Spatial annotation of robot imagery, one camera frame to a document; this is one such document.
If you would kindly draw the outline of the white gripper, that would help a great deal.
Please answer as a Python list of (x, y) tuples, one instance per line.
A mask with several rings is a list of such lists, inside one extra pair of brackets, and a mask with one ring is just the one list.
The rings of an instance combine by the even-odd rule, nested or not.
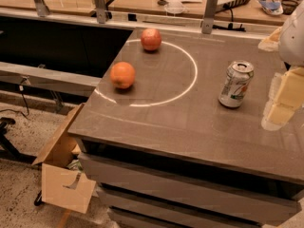
[(260, 41), (258, 48), (278, 51), (281, 60), (292, 66), (284, 74), (275, 74), (269, 89), (269, 100), (263, 111), (262, 127), (277, 131), (304, 104), (304, 1), (284, 22), (283, 27), (275, 29)]

